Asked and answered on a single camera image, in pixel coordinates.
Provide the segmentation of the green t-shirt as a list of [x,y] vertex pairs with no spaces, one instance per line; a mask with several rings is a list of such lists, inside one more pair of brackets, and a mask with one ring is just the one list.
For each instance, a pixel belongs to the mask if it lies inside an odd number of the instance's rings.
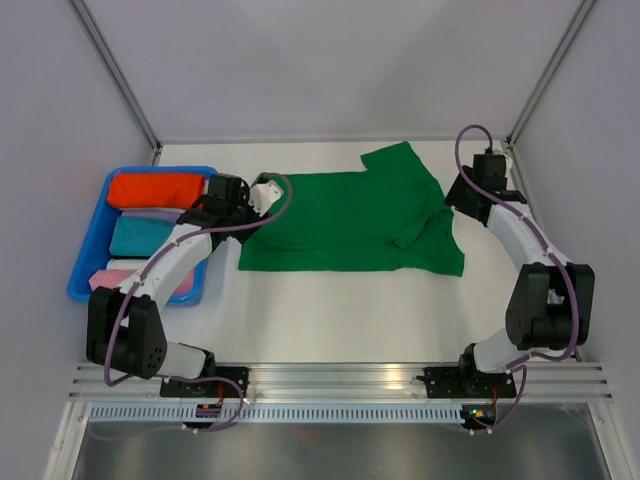
[[407,142],[362,155],[363,170],[277,179],[282,215],[242,246],[238,268],[378,272],[415,268],[460,277],[465,256],[438,180]]

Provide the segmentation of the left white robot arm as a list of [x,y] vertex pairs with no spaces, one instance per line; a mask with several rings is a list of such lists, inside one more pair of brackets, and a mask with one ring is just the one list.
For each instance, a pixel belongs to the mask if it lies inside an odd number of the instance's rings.
[[131,378],[162,378],[183,383],[198,396],[216,389],[214,354],[169,341],[161,313],[190,271],[226,239],[248,239],[262,218],[250,204],[245,180],[216,174],[140,269],[113,288],[93,291],[86,357],[102,366],[107,386]]

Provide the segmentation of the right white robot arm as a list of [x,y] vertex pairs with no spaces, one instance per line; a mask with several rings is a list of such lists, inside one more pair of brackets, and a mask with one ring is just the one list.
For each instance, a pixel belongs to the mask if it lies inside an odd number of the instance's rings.
[[589,333],[593,269],[552,245],[526,198],[508,189],[506,173],[505,157],[486,150],[460,169],[445,198],[499,240],[518,273],[504,327],[459,357],[456,381],[469,395],[487,389],[493,375],[511,373],[532,358],[564,360]]

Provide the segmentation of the lilac rolled t-shirt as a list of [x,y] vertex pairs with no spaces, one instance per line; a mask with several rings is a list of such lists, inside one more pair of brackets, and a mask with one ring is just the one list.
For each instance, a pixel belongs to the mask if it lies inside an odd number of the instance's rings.
[[121,216],[175,223],[183,213],[180,209],[123,209]]

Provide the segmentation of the orange rolled t-shirt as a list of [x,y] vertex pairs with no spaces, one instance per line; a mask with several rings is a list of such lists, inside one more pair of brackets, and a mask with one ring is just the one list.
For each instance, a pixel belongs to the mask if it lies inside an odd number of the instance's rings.
[[204,192],[206,177],[192,173],[118,173],[106,202],[118,209],[185,210]]

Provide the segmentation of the teal rolled t-shirt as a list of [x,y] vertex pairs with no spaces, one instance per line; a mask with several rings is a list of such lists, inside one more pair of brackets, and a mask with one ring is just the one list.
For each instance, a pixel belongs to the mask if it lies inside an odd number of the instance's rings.
[[174,224],[166,221],[120,217],[114,227],[109,253],[113,257],[149,258],[169,238]]

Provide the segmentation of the white rolled t-shirt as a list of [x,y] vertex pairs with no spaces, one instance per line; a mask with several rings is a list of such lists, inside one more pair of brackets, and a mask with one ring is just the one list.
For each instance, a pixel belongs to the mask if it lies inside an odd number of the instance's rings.
[[111,259],[106,265],[107,270],[136,271],[145,266],[146,259]]

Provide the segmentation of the pink rolled t-shirt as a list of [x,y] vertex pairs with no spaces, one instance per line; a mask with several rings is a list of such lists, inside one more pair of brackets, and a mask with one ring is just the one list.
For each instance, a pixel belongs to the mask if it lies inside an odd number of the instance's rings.
[[[99,270],[94,273],[89,279],[89,286],[91,291],[95,291],[99,287],[115,288],[122,281],[133,276],[134,270]],[[194,272],[191,271],[180,283],[180,285],[174,290],[174,295],[185,295],[189,293],[194,286]]]

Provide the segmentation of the blue plastic bin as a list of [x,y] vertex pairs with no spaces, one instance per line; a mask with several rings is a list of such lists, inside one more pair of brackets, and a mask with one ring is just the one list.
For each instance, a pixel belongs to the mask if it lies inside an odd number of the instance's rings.
[[106,268],[111,259],[109,247],[117,219],[121,211],[107,203],[107,196],[114,177],[119,173],[189,173],[209,179],[217,170],[209,166],[127,166],[113,170],[106,176],[91,221],[72,270],[67,293],[77,302],[88,302],[92,293],[89,279],[98,270]]

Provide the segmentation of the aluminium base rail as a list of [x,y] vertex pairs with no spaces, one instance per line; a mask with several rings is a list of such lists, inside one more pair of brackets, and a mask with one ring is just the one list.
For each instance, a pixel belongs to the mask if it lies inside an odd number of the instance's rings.
[[[417,403],[427,399],[417,379],[420,363],[256,363],[250,364],[248,399],[266,403]],[[159,401],[161,381],[129,379],[115,387],[102,369],[76,367],[67,398],[76,401]],[[593,362],[533,362],[528,365],[526,403],[611,402],[601,366]]]

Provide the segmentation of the aluminium frame post right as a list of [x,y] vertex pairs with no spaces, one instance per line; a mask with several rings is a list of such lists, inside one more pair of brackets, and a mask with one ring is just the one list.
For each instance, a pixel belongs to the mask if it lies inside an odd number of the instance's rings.
[[598,0],[581,0],[578,3],[577,8],[564,28],[560,39],[556,43],[550,58],[539,75],[534,88],[527,97],[527,100],[520,110],[512,128],[505,137],[506,145],[510,149],[512,149],[521,138],[534,112],[544,98],[547,90],[551,86],[565,60],[568,58],[569,53],[579,38],[583,28],[599,4],[600,2]]

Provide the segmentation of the aluminium frame post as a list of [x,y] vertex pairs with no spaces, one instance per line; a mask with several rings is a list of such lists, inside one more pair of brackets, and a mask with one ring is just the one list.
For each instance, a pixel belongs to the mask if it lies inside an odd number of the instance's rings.
[[150,146],[152,153],[158,155],[162,143],[144,113],[89,5],[83,0],[69,0],[67,4],[96,52],[136,127]]
[[550,58],[539,75],[534,88],[527,97],[527,100],[520,110],[512,128],[505,137],[506,145],[510,149],[512,149],[521,138],[534,112],[544,98],[547,90],[551,86],[565,60],[568,58],[569,53],[579,38],[583,28],[599,4],[600,2],[598,0],[581,0],[578,3],[577,8],[564,28],[560,39],[556,43]]

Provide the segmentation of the aluminium frame post left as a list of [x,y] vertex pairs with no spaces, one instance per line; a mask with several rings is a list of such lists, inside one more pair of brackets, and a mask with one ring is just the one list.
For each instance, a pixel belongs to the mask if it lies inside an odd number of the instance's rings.
[[150,146],[152,153],[158,155],[162,143],[144,113],[89,5],[83,0],[69,0],[67,4],[96,52],[136,127]]

